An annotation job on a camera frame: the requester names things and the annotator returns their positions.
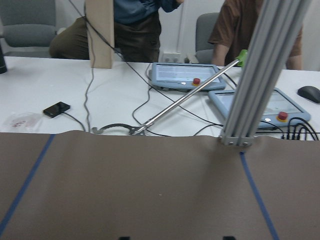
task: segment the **black bottle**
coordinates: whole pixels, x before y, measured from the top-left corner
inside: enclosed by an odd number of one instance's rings
[[[7,66],[4,58],[4,54],[2,53],[1,45],[0,45],[0,74],[4,74],[7,71]]]

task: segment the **gray chair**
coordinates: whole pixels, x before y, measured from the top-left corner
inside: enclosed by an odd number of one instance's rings
[[[9,51],[5,56],[49,58],[48,47],[56,36],[55,0],[0,0],[1,37],[13,48],[42,47],[33,51]]]
[[[195,55],[187,54],[186,63],[210,64],[213,45],[208,39],[218,19],[219,12],[205,13],[198,17],[195,27]]]

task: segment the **blue tape strip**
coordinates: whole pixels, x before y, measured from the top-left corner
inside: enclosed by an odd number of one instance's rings
[[[255,199],[256,201],[258,202],[259,204],[259,207],[260,207],[260,210],[262,212],[262,215],[264,217],[264,220],[269,228],[269,231],[272,235],[272,238],[274,240],[279,240],[279,237],[278,237],[278,234],[277,234],[277,231],[275,229],[275,226],[274,224],[272,223],[272,220],[269,216],[269,213],[267,211],[267,208],[264,204],[264,201],[262,200],[262,197],[259,193],[259,190],[255,184],[255,181],[251,175],[251,172],[249,170],[249,167],[248,167],[248,164],[247,164],[247,161],[246,161],[246,157],[245,157],[245,153],[244,152],[240,152],[240,157],[241,157],[241,162],[242,162],[242,165],[243,165],[243,168],[244,168],[244,171],[245,171],[245,174],[246,174],[246,177],[248,178],[248,181],[250,183],[250,186],[252,188],[252,191],[254,193],[254,196],[255,196]]]
[[[31,168],[31,171],[29,172],[28,176],[26,177],[22,187],[20,188],[18,194],[16,195],[15,199],[13,200],[11,206],[9,207],[8,211],[6,212],[4,218],[2,219],[1,223],[0,223],[0,238],[1,235],[3,234],[3,232],[6,229],[6,226],[8,224],[8,222],[10,221],[12,215],[14,214],[20,200],[22,199],[22,197],[24,196],[29,184],[32,181],[32,178],[34,177],[39,165],[41,164],[44,156],[46,155],[46,152],[50,146],[50,144],[52,143],[53,139],[55,137],[55,134],[51,134],[48,141],[46,142],[45,146],[43,147],[38,159],[36,160],[36,162],[34,163],[33,167]]]

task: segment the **red button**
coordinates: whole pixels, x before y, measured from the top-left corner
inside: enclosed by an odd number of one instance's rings
[[[200,84],[200,78],[194,78],[193,79],[193,85],[199,85]]]
[[[288,113],[284,112],[284,111],[281,111],[279,112],[278,114],[278,119],[284,121],[288,118]]]

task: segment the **brown shirt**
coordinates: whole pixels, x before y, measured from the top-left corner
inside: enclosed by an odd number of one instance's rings
[[[254,33],[263,0],[225,0],[219,17],[208,40],[229,48],[225,65],[231,63],[243,49],[248,49]],[[300,31],[290,57],[301,55]]]

